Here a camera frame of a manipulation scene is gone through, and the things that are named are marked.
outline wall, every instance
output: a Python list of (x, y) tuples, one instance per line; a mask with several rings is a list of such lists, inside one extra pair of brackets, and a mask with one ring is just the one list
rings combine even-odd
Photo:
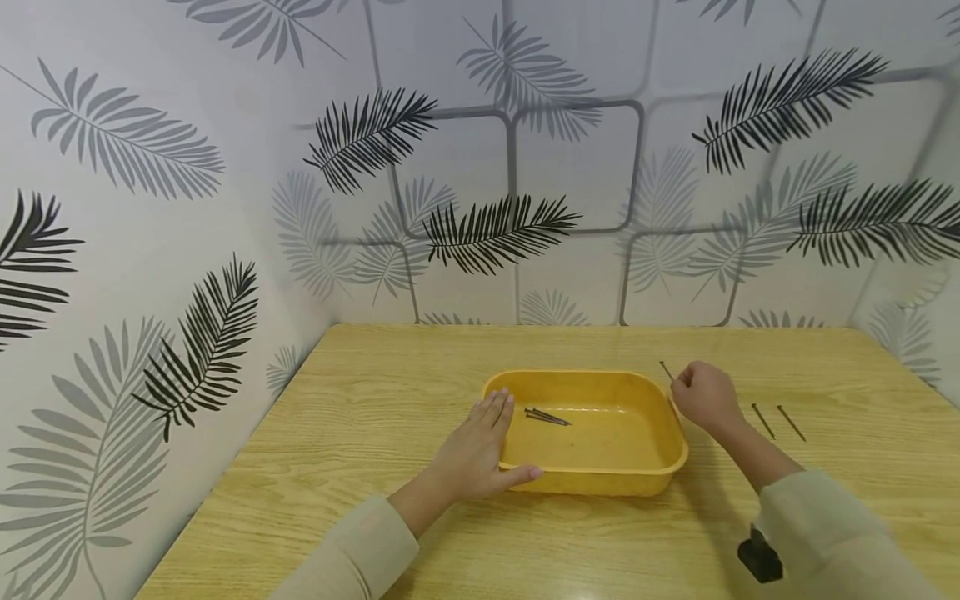
[(852, 324), (960, 399), (955, 4), (4, 3), (3, 597), (132, 597), (338, 321)]

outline table surface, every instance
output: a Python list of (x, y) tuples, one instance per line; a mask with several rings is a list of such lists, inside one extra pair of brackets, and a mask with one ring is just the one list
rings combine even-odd
[[(679, 371), (694, 359), (727, 370), (748, 419), (763, 430), (755, 403), (780, 447), (843, 482), (960, 597), (960, 416), (863, 333), (340, 324), (138, 598), (267, 597), (341, 516), (425, 466), (494, 373), (625, 370), (666, 385), (659, 360)], [(659, 496), (512, 492), (455, 507), (387, 598), (796, 597), (735, 557), (756, 498), (719, 446), (686, 430), (690, 459)]]

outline metal nail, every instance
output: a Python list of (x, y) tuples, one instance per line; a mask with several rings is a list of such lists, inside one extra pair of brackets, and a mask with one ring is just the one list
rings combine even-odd
[(783, 415), (783, 418), (786, 419), (786, 422), (790, 423), (790, 426), (793, 427), (793, 430), (797, 432), (797, 435), (800, 436), (800, 439), (806, 443), (806, 436), (800, 430), (800, 427), (797, 426), (797, 423), (793, 422), (793, 420), (790, 419), (790, 416), (786, 414), (786, 410), (783, 408), (782, 404), (777, 405), (777, 410), (780, 411), (780, 413)]
[(666, 373), (666, 376), (670, 377), (670, 381), (673, 381), (673, 375), (670, 374), (670, 370), (666, 368), (666, 365), (663, 364), (663, 361), (660, 361), (660, 366), (663, 367), (663, 372)]
[(570, 425), (569, 421), (563, 420), (559, 417), (554, 417), (553, 415), (548, 415), (547, 413), (539, 411), (536, 408), (524, 408), (523, 412), (526, 413), (528, 419), (542, 420), (555, 425)]
[(551, 415), (550, 413), (544, 413), (544, 412), (543, 412), (541, 409), (539, 409), (539, 408), (532, 408), (532, 409), (530, 409), (530, 410), (532, 410), (534, 413), (540, 415), (541, 417), (547, 417), (547, 418), (549, 418), (549, 419), (553, 419), (553, 420), (556, 420), (556, 421), (558, 421), (558, 422), (561, 422), (561, 423), (563, 423), (564, 425), (570, 425), (570, 421), (568, 421), (568, 420), (566, 420), (566, 419), (561, 419), (560, 417), (557, 417), (556, 415)]
[(752, 404), (751, 406), (754, 407), (754, 412), (756, 413), (756, 415), (760, 417), (760, 422), (763, 423), (763, 426), (767, 428), (767, 433), (770, 434), (770, 439), (775, 440), (777, 436), (774, 435), (774, 430), (771, 429), (770, 425), (767, 424), (767, 419), (765, 419), (763, 415), (760, 414), (760, 409), (756, 407), (756, 403)]

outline finger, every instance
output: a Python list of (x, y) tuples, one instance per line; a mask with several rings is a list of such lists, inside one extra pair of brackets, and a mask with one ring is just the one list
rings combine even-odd
[(488, 427), (493, 427), (496, 420), (500, 418), (500, 413), (503, 412), (503, 405), (507, 402), (507, 395), (507, 388), (500, 390), (480, 422)]
[(514, 418), (514, 395), (507, 396), (507, 401), (503, 403), (503, 410), (500, 411), (500, 417), (493, 425), (493, 432), (501, 440), (507, 435), (507, 429), (510, 429), (510, 421)]
[(496, 485), (496, 492), (505, 492), (521, 484), (530, 483), (543, 476), (543, 469), (533, 465), (524, 465), (522, 467), (511, 468), (510, 470), (498, 472), (493, 481)]
[(480, 419), (483, 417), (484, 413), (487, 412), (487, 409), (490, 408), (490, 405), (493, 402), (493, 399), (496, 398), (497, 394), (497, 390), (491, 390), (491, 392), (487, 394), (487, 397), (483, 398), (482, 400), (477, 400), (473, 404), (473, 408), (470, 410), (470, 416), (468, 417), (468, 420)]
[(670, 393), (674, 398), (682, 396), (686, 390), (686, 384), (679, 377), (670, 382)]
[(694, 371), (696, 370), (695, 365), (696, 365), (695, 362), (687, 365), (686, 369), (684, 369), (679, 375), (677, 375), (677, 379), (675, 381), (682, 381), (687, 388), (693, 385), (693, 374), (694, 374)]

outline sleeve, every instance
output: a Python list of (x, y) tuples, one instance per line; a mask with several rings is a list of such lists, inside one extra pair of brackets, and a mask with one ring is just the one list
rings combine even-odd
[(804, 471), (764, 488), (757, 527), (806, 598), (943, 598), (879, 519), (825, 473)]
[(377, 600), (420, 546), (394, 507), (375, 496), (330, 529), (271, 600)]

